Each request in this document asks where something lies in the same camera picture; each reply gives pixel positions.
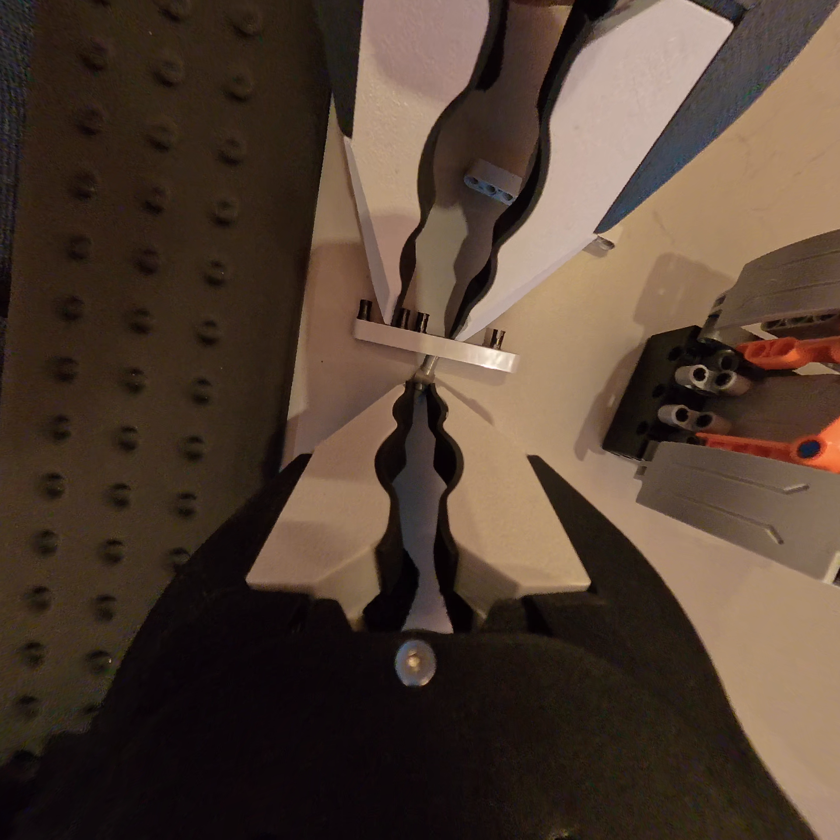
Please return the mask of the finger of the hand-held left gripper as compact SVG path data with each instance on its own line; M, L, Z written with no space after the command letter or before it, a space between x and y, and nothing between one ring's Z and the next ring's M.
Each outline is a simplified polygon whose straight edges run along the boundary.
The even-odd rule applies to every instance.
M735 21L699 2L573 3L539 91L530 174L492 229L453 338L485 328L594 242Z
M375 299L393 324L436 200L445 121L496 59L508 2L366 1L345 157Z

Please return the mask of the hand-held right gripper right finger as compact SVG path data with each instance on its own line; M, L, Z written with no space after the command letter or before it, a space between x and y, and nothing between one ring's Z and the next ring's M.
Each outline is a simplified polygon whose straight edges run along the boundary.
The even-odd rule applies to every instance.
M529 457L450 389L430 385L434 469L444 482L434 540L437 584L456 632L499 602L591 586Z

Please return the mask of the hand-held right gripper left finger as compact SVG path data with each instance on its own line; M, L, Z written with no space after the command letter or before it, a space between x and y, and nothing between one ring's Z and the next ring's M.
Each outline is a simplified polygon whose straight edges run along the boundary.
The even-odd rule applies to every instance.
M246 576L253 590L336 601L352 626L400 631L418 587L396 478L414 384L399 385L312 451Z

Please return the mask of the long grey beam with pins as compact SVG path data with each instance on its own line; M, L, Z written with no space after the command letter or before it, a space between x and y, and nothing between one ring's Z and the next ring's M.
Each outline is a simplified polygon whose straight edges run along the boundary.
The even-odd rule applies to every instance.
M427 312L405 307L397 309L395 324L377 321L374 319L373 300L362 298L352 335L363 343L411 354L419 359L420 364L426 355L431 354L439 357L439 361L504 375L518 371L520 356L501 347L505 337L503 331L492 330L489 343L473 344L430 333L428 323Z

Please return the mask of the grey orange toy model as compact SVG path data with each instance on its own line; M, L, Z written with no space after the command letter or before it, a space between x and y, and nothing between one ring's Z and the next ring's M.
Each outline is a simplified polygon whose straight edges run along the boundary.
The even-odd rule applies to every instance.
M637 502L822 583L839 567L839 231L750 261L644 345L603 438Z

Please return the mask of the short grey beam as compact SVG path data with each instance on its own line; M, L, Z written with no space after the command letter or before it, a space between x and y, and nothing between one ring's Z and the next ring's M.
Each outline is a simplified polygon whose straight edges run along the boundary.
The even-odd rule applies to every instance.
M464 184L509 207L518 198L522 178L483 159L474 160L463 174Z

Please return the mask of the black perforated mat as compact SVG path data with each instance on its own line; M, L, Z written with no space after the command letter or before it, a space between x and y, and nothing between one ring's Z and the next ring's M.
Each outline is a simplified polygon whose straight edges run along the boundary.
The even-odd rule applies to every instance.
M41 2L2 390L2 763L88 730L279 466L329 115L311 2Z

